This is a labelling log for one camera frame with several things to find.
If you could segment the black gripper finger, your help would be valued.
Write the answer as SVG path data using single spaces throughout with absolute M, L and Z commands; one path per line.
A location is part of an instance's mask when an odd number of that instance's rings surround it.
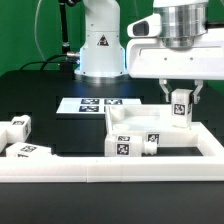
M 200 91 L 203 88 L 203 80 L 195 80 L 194 81 L 194 85 L 195 85 L 195 89 L 193 91 L 193 102 L 195 104 L 197 104 L 200 101 Z
M 172 88 L 167 79 L 160 79 L 159 85 L 165 94 L 165 100 L 167 102 L 170 101 L 170 93 L 172 92 Z

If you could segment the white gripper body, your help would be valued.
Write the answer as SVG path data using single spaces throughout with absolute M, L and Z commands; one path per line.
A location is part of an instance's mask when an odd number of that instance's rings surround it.
M 190 47 L 168 47 L 159 38 L 162 19 L 153 14 L 127 28 L 128 73 L 133 78 L 224 80 L 224 28 L 196 36 Z

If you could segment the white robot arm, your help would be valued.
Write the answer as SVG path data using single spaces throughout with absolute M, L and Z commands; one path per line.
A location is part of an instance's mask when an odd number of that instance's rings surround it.
M 125 74 L 190 79 L 198 94 L 205 80 L 224 80 L 224 22 L 208 22 L 209 0 L 153 0 L 153 13 L 127 27 L 119 42 L 120 8 L 115 0 L 83 0 L 85 43 L 75 73 L 95 83 Z

